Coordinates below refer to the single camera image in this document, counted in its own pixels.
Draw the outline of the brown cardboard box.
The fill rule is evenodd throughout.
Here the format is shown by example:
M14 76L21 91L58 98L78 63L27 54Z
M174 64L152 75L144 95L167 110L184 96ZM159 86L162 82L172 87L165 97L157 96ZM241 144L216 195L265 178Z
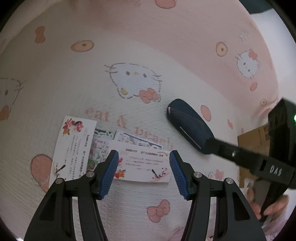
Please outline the brown cardboard box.
M262 155L269 155L270 136L268 133L268 124L255 128L249 132L242 133L237 137L238 146L249 151ZM244 188L247 185L245 180L255 180L256 177L246 169L239 168L238 182L239 187Z

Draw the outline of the sticker sheet packet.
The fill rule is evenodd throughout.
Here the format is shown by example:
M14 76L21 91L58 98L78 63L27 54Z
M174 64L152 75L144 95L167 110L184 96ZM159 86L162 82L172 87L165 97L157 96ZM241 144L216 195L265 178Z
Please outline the sticker sheet packet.
M136 146L143 146L159 150L162 149L162 146L159 144L153 143L143 138L133 136L122 130L110 132L96 128L94 131L89 158L87 162L87 172L93 171L96 168L97 164L104 162L106 160L107 155L109 153L109 144L114 140Z

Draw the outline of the floral printed white card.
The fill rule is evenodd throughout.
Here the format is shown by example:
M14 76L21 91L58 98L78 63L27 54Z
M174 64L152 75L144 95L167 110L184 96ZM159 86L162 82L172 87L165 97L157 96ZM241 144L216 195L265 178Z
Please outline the floral printed white card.
M79 179L86 173L97 121L65 116L59 130L49 184L57 178Z

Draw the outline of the dark denim glasses case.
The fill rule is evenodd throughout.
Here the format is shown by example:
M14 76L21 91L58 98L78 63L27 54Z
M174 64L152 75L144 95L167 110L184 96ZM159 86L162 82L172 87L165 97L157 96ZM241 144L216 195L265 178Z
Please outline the dark denim glasses case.
M166 116L175 129L199 152L205 155L212 154L206 146L206 141L214 138L214 135L208 125L187 102L179 98L175 99L168 105Z

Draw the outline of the dark teal curtain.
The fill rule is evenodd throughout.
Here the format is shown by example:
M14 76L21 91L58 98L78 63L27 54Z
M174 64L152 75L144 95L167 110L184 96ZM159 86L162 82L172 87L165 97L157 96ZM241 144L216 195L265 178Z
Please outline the dark teal curtain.
M270 9L277 10L279 7L273 3L271 4L269 1L265 0L239 0L240 3L245 7L250 15L252 14L260 14Z

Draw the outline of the pink Hello Kitty blanket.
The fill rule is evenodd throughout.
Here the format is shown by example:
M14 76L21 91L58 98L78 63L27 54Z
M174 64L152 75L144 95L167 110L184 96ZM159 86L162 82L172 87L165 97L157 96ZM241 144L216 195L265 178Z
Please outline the pink Hello Kitty blanket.
M25 1L1 30L1 219L24 238L49 187L65 116L177 150L208 178L239 168L198 152L167 119L187 102L233 144L295 100L295 44L273 10L240 1ZM180 240L191 203L169 183L112 180L109 240Z

